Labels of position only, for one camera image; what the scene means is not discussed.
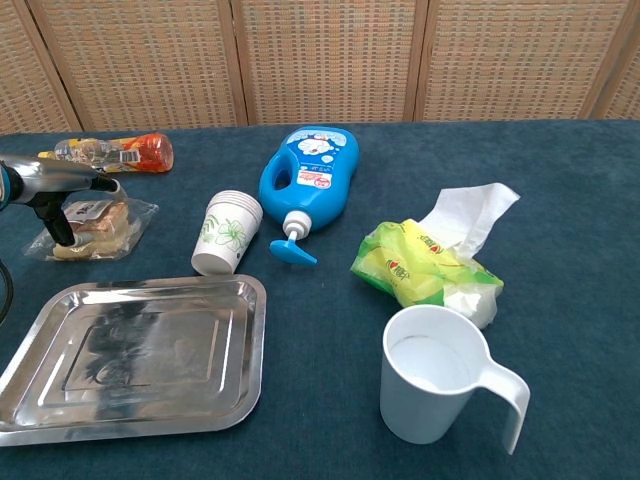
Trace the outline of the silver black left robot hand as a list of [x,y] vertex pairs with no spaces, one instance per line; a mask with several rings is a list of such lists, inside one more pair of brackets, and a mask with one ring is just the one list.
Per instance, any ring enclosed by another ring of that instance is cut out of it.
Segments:
[[74,233],[62,209],[69,195],[88,190],[124,195],[117,180],[84,164],[16,154],[1,156],[1,207],[31,207],[61,246],[78,247],[93,240],[88,233]]

